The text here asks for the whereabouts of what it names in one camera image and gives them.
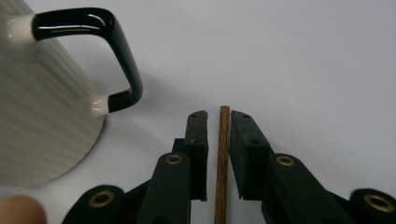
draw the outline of screw hole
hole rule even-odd
[[[183,161],[183,158],[179,155],[170,155],[166,157],[166,162],[171,165],[179,164]]]
[[[279,156],[276,158],[276,161],[285,166],[294,165],[294,160],[288,156]]]
[[[196,144],[196,143],[199,143],[199,140],[196,139],[196,138],[192,138],[192,139],[190,140],[190,142]]]
[[[88,201],[90,207],[99,208],[108,205],[113,201],[114,193],[111,190],[100,191],[93,196],[91,196]]]
[[[386,213],[391,213],[395,210],[395,207],[392,203],[379,195],[367,194],[364,195],[363,199],[376,210]]]

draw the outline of mug handle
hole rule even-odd
[[[119,22],[110,11],[84,7],[44,12],[24,18],[19,20],[17,28],[18,33],[23,35],[23,44],[65,35],[98,35],[110,45],[131,88],[108,95],[108,99],[105,99],[108,110],[105,108],[103,114],[122,110],[140,100],[143,87],[134,57]],[[27,29],[23,28],[22,23],[28,26]]]

